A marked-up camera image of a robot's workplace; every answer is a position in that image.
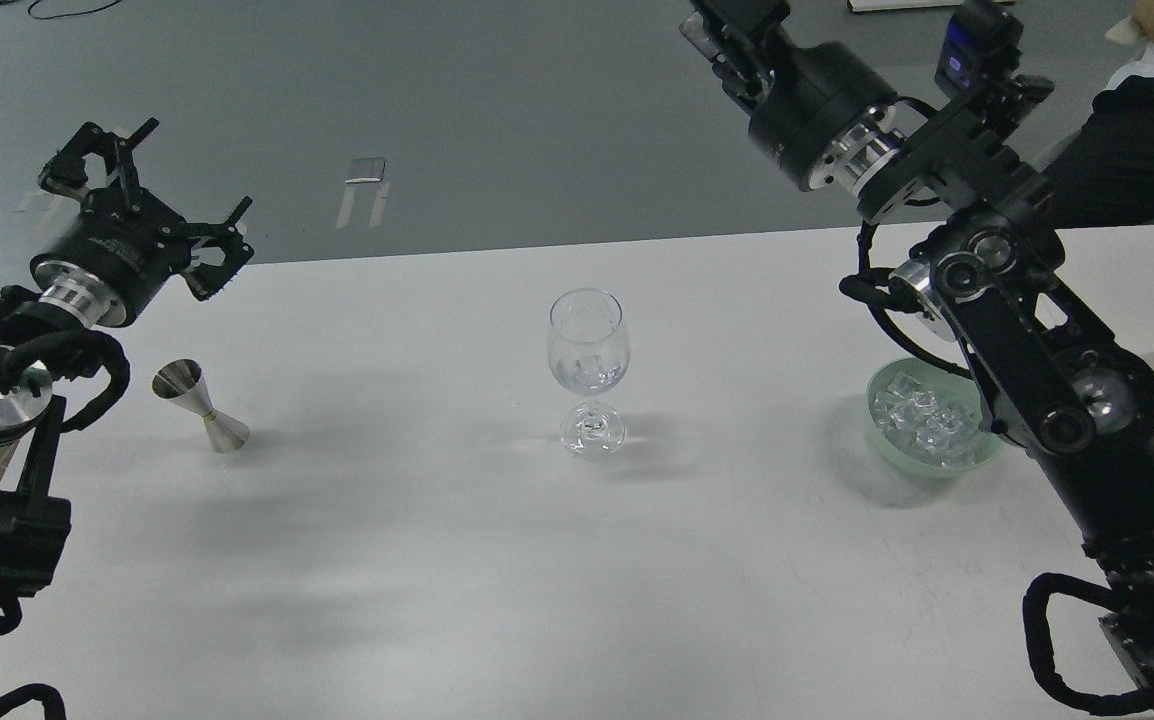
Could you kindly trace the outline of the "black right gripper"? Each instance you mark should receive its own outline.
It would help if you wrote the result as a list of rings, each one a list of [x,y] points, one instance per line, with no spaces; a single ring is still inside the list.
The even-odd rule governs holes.
[[[749,137],[799,190],[834,183],[857,193],[894,159],[898,95],[885,78],[839,42],[799,47],[764,38],[788,18],[788,1],[691,5],[679,33],[709,61],[724,95],[751,111]]]

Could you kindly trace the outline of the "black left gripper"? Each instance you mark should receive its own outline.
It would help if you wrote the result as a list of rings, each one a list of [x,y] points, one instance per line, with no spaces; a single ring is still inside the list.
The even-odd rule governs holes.
[[[128,327],[171,275],[194,299],[210,300],[254,256],[242,228],[252,197],[220,223],[185,222],[152,202],[133,151],[158,126],[151,117],[125,137],[83,123],[38,174],[39,190],[78,202],[62,237],[30,261],[38,302],[72,324]]]

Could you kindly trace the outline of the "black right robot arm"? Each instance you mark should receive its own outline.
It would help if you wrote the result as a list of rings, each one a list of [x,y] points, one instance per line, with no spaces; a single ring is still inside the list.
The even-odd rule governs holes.
[[[1057,277],[1051,183],[1007,147],[1052,83],[1017,73],[1022,27],[992,1],[949,18],[943,108],[902,97],[842,44],[800,47],[786,1],[696,1],[679,31],[749,136],[802,192],[857,200],[859,272],[839,283],[916,357],[889,313],[961,347],[981,427],[1044,471],[1106,583],[1043,573],[1022,600],[1031,674],[1094,717],[1154,714],[1154,373]]]

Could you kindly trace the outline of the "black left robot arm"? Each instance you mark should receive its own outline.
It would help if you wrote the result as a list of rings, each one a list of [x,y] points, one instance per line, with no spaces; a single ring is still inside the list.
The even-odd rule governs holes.
[[[83,123],[39,173],[78,213],[30,260],[32,287],[0,284],[0,637],[47,588],[72,530],[51,492],[65,434],[123,398],[132,372],[112,329],[132,325],[171,278],[205,301],[253,258],[245,197],[216,223],[189,222],[138,179],[134,152],[157,128],[121,135]]]

